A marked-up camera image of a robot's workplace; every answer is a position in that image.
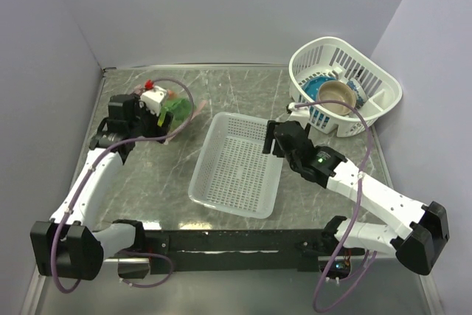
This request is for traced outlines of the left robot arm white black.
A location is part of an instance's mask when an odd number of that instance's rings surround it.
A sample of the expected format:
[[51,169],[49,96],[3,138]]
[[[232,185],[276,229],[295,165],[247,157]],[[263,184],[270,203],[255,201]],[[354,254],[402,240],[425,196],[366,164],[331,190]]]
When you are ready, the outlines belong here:
[[92,137],[86,163],[65,201],[48,221],[37,221],[31,228],[41,275],[93,280],[103,261],[115,254],[143,254],[147,240],[142,222],[121,219],[99,232],[92,228],[112,178],[135,147],[134,140],[168,134],[173,115],[161,111],[167,98],[165,89],[111,97],[108,115]]

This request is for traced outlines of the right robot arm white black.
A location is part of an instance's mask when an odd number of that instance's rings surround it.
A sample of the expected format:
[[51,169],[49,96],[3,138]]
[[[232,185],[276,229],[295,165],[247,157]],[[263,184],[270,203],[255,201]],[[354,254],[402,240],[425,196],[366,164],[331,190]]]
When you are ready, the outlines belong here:
[[408,270],[428,275],[447,244],[450,233],[443,205],[424,204],[360,172],[338,151],[314,145],[309,130],[297,121],[267,124],[264,154],[287,160],[303,179],[333,191],[375,215],[381,224],[333,218],[324,228],[326,252],[339,255],[346,248],[394,255]]

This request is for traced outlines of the clear zip bag pink slider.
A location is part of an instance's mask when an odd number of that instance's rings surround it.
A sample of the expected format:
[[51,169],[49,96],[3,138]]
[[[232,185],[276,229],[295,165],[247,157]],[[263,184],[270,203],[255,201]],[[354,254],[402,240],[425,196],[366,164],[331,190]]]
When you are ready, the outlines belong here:
[[[135,94],[143,94],[146,91],[146,88],[143,85],[138,85],[134,88],[133,93]],[[173,114],[173,121],[170,125],[170,133],[177,129],[185,119],[190,115],[191,108],[190,108],[190,101],[188,97],[181,96],[176,94],[174,91],[167,89],[169,94],[167,100],[164,102],[162,106],[163,111],[168,111]],[[194,112],[192,115],[191,120],[195,119],[198,116],[205,106],[207,105],[207,100],[201,100],[199,103],[194,105]]]

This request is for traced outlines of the fake green lettuce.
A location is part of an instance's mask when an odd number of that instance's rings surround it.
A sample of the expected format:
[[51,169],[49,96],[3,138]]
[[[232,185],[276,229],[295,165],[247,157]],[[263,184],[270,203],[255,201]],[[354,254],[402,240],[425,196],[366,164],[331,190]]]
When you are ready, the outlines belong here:
[[166,113],[173,115],[172,127],[178,127],[188,116],[191,115],[194,105],[185,98],[176,98],[168,100],[162,107]]

